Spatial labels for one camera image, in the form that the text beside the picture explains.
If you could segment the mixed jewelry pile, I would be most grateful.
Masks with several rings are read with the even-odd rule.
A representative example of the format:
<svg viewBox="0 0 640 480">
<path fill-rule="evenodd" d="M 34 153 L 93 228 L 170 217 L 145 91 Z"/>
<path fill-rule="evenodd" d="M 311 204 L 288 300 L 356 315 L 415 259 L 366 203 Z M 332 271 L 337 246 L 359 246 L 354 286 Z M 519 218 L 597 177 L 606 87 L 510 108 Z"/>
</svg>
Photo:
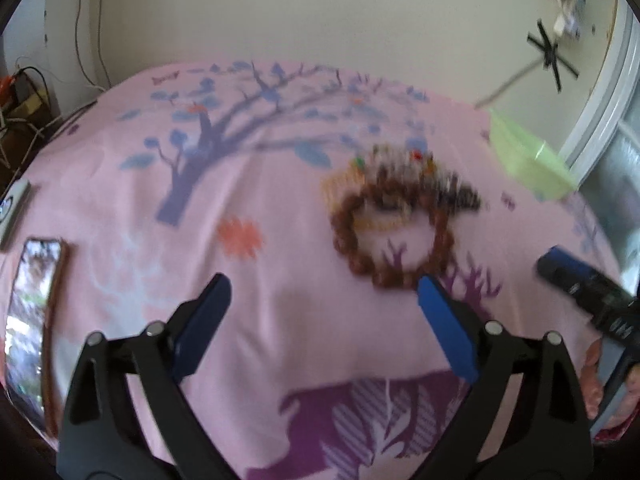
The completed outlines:
<svg viewBox="0 0 640 480">
<path fill-rule="evenodd" d="M 422 192 L 433 197 L 435 205 L 448 214 L 477 212 L 483 207 L 480 192 L 436 162 L 431 151 L 388 144 L 375 144 L 355 156 L 347 169 L 325 178 L 320 191 L 326 209 L 334 214 L 348 194 L 378 184 L 382 193 L 355 214 L 358 231 L 388 232 L 408 226 Z"/>
</svg>

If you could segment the smartphone in brown case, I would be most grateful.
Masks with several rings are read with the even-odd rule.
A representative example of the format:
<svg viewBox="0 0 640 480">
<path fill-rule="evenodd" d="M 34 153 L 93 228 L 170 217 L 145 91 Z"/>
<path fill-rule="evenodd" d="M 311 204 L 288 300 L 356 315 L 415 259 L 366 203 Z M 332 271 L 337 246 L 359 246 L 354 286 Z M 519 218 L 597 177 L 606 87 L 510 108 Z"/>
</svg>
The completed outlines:
<svg viewBox="0 0 640 480">
<path fill-rule="evenodd" d="M 25 240 L 6 309 L 4 380 L 9 400 L 43 436 L 55 433 L 50 381 L 51 326 L 67 245 Z"/>
</svg>

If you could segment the green plastic basket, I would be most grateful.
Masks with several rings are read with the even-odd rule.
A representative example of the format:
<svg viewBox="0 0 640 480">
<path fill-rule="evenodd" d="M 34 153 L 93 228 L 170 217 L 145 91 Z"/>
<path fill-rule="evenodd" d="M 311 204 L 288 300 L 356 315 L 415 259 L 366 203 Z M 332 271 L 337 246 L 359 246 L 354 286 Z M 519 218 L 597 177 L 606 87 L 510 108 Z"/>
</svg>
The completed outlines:
<svg viewBox="0 0 640 480">
<path fill-rule="evenodd" d="M 489 144 L 508 176 L 546 202 L 577 191 L 566 163 L 546 141 L 495 110 L 489 116 Z"/>
</svg>

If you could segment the black tape cross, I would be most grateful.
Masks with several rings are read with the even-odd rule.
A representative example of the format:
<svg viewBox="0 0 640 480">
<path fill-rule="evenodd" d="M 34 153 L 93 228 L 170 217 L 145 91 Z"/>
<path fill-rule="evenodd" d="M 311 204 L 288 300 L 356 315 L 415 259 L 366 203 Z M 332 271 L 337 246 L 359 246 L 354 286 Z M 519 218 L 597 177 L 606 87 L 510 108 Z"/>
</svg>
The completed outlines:
<svg viewBox="0 0 640 480">
<path fill-rule="evenodd" d="M 526 41 L 542 54 L 542 67 L 545 70 L 550 70 L 554 78 L 556 92 L 561 93 L 563 85 L 559 67 L 562 66 L 574 79 L 579 78 L 579 72 L 572 63 L 559 54 L 559 41 L 549 36 L 541 18 L 538 18 L 536 25 L 538 37 L 529 32 Z"/>
</svg>

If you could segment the white power strip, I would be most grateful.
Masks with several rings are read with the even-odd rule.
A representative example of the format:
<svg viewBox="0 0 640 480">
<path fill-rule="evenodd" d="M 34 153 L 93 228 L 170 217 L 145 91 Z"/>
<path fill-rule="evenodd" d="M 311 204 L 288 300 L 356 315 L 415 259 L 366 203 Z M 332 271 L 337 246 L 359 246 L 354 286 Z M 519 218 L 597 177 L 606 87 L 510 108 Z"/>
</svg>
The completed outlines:
<svg viewBox="0 0 640 480">
<path fill-rule="evenodd" d="M 558 39 L 579 40 L 582 36 L 582 14 L 586 0 L 556 0 L 559 13 L 553 24 L 554 36 Z"/>
</svg>

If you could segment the pink tree-print bedsheet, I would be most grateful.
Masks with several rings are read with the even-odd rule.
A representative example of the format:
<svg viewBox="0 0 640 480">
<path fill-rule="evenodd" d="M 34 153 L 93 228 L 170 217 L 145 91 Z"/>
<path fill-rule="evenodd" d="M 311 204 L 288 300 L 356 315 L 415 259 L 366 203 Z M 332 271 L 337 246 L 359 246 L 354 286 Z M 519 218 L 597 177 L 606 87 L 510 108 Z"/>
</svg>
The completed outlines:
<svg viewBox="0 0 640 480">
<path fill-rule="evenodd" d="M 52 328 L 63 400 L 88 333 L 140 333 L 216 273 L 232 304 L 183 390 L 244 479 L 405 479 L 465 385 L 408 290 L 381 290 L 335 251 L 329 206 L 372 150 L 432 154 L 477 189 L 450 226 L 448 292 L 510 332 L 555 330 L 576 364 L 587 318 L 535 263 L 563 246 L 617 278 L 577 194 L 550 202 L 510 179 L 474 108 L 329 67 L 233 62 L 137 74 L 28 167 L 32 196 L 1 255 L 9 296 L 24 241 L 70 245 Z"/>
</svg>

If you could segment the bedside clutter pile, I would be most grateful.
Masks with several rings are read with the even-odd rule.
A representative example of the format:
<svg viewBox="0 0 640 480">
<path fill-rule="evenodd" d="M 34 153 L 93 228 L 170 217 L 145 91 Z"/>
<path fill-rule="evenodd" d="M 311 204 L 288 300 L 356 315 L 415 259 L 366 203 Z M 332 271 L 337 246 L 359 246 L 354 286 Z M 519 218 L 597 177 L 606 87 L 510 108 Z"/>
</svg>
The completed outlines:
<svg viewBox="0 0 640 480">
<path fill-rule="evenodd" d="M 52 133 L 52 101 L 42 71 L 18 68 L 1 78 L 1 191 L 17 180 Z"/>
</svg>

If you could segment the white window frame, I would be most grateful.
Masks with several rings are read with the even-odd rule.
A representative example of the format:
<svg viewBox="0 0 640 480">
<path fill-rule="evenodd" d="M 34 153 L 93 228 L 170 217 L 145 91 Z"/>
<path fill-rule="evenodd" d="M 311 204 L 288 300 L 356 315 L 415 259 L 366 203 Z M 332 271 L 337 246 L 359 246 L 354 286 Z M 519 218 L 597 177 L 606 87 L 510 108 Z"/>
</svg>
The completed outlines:
<svg viewBox="0 0 640 480">
<path fill-rule="evenodd" d="M 582 114 L 560 149 L 578 184 L 600 162 L 618 133 L 639 78 L 639 22 L 627 0 L 616 0 L 608 50 Z"/>
</svg>

